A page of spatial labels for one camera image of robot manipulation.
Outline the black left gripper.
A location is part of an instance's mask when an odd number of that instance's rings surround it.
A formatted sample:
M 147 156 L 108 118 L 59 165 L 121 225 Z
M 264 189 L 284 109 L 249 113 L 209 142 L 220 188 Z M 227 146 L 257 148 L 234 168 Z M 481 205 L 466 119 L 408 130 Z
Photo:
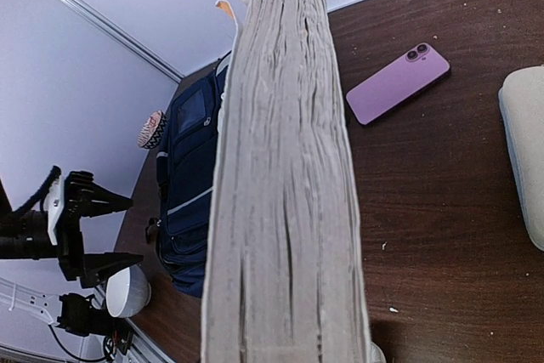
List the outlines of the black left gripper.
M 80 218 L 93 218 L 127 211 L 131 198 L 118 195 L 93 184 L 94 176 L 87 171 L 72 171 L 65 179 L 63 210 L 56 223 L 57 257 L 68 281 L 80 277 L 82 288 L 93 288 L 108 281 L 117 272 L 140 263 L 144 256 L 127 252 L 85 254 Z

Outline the navy blue student backpack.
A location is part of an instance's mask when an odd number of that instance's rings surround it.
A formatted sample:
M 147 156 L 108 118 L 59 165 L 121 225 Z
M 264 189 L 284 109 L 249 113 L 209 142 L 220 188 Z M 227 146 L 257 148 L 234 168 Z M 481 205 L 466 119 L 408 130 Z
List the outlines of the navy blue student backpack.
M 218 114 L 229 63 L 226 54 L 173 99 L 156 154 L 156 254 L 175 288 L 195 298 L 203 293 Z

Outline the orange treehouse paperback book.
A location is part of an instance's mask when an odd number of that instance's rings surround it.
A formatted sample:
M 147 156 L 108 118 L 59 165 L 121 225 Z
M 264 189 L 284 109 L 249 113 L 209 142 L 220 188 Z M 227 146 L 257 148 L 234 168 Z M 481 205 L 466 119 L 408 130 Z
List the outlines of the orange treehouse paperback book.
M 326 0 L 241 0 L 201 302 L 205 362 L 368 362 L 360 207 Z

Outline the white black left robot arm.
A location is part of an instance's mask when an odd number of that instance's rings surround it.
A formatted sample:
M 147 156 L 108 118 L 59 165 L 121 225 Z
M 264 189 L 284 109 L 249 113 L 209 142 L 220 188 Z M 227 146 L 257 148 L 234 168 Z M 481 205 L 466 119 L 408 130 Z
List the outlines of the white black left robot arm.
M 37 191 L 13 209 L 1 190 L 1 258 L 55 258 L 67 281 L 93 288 L 144 257 L 128 252 L 86 253 L 80 219 L 128 210 L 133 201 L 94 183 L 94 175 L 52 167 Z

